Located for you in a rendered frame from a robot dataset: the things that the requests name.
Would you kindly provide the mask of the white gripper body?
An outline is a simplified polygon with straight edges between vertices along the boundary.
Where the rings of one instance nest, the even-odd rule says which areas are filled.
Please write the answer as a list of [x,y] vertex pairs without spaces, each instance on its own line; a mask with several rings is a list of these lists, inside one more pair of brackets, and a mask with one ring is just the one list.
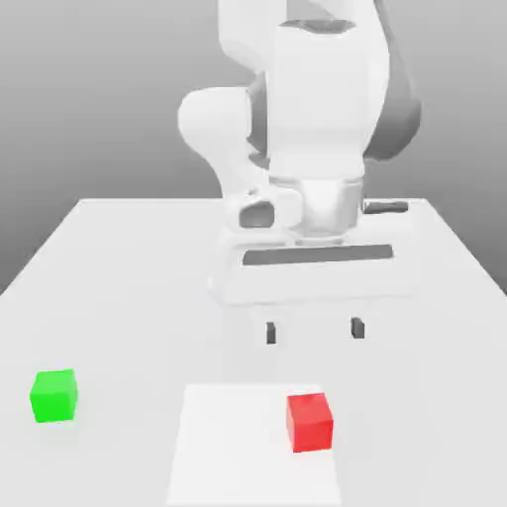
[[210,265],[208,288],[224,305],[399,297],[417,286],[410,234],[356,232],[341,244],[297,246],[225,235]]

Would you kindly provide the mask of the small red cube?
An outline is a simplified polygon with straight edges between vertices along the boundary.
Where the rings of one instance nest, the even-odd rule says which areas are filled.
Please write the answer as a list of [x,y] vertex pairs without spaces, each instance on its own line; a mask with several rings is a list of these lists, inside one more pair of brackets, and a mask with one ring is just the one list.
[[330,450],[334,417],[326,395],[323,392],[289,395],[286,428],[294,453]]

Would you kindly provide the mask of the small green cube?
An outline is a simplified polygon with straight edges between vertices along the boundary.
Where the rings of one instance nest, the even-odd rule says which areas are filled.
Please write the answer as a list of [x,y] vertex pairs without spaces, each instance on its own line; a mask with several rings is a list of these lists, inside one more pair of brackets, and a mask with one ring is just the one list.
[[73,369],[40,371],[30,391],[30,402],[37,423],[74,419],[78,388]]

